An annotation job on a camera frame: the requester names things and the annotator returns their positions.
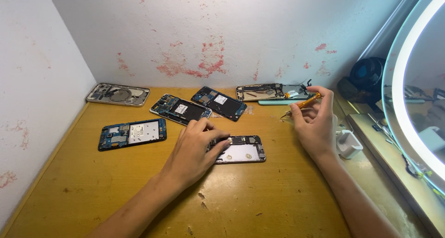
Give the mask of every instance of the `yellow desk surface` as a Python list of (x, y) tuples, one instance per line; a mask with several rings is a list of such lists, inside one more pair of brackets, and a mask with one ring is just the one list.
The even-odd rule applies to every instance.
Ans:
[[(164, 93), (190, 99), (196, 91), (153, 88), (141, 108), (88, 103), (0, 237), (86, 235), (161, 169), (183, 128), (167, 120), (166, 141), (98, 152), (102, 127), (158, 118), (149, 109)], [(234, 89), (220, 91), (235, 96)], [(280, 121), (288, 106), (248, 105), (253, 110), (238, 122), (223, 117), (211, 121), (232, 135), (259, 135), (266, 162), (213, 166), (159, 214), (143, 237), (350, 236), (326, 181), (297, 141), (292, 122)], [(335, 113), (342, 119), (348, 110), (337, 106)], [(404, 236), (428, 237), (369, 150), (365, 148), (346, 165)]]

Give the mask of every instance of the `screwdriver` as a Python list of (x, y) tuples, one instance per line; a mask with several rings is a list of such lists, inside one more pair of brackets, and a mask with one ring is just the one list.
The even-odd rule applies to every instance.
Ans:
[[(315, 93), (315, 95), (314, 95), (313, 97), (311, 97), (311, 98), (307, 99), (306, 101), (304, 101), (304, 102), (298, 104), (298, 107), (299, 107), (300, 109), (302, 109), (302, 108), (304, 108), (305, 106), (308, 106), (309, 104), (312, 104), (313, 102), (315, 102), (315, 100), (317, 100), (318, 98), (321, 98), (321, 95), (320, 95), (320, 93), (317, 92), (317, 93)], [(285, 114), (284, 116), (282, 116), (281, 118), (283, 118), (283, 117), (285, 117), (285, 116), (292, 116), (292, 111), (289, 110), (289, 111), (286, 112), (286, 114)]]

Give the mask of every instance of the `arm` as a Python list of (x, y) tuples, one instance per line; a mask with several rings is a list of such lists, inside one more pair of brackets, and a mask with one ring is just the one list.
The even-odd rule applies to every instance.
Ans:
[(303, 111), (296, 104), (290, 105), (295, 131), (331, 187), (352, 235), (356, 238), (399, 238), (400, 234), (354, 181), (336, 154), (334, 93), (319, 86), (308, 87), (308, 90), (320, 92), (323, 99), (321, 104)]
[(175, 148), (162, 170), (86, 237), (139, 237), (156, 215), (183, 190), (197, 182), (230, 144), (229, 141), (222, 141), (206, 152), (211, 140), (229, 136), (230, 133), (216, 129), (206, 118), (198, 122), (190, 121), (181, 130)]

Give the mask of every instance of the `white wall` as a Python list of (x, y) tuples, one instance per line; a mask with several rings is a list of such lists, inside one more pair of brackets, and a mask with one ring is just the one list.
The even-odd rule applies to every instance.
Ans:
[(96, 83), (51, 0), (0, 0), (0, 228)]
[(215, 88), (333, 86), (400, 1), (53, 0), (97, 81)]
[(445, 89), (445, 5), (427, 24), (411, 52), (405, 84)]

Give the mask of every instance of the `left hand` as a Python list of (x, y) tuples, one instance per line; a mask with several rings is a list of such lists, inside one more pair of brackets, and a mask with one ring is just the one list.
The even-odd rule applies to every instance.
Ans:
[(188, 188), (197, 182), (212, 166), (216, 157), (230, 144), (221, 141), (207, 152), (208, 144), (215, 138), (228, 138), (230, 133), (219, 130), (207, 118), (192, 120), (179, 133), (173, 152), (160, 174)]

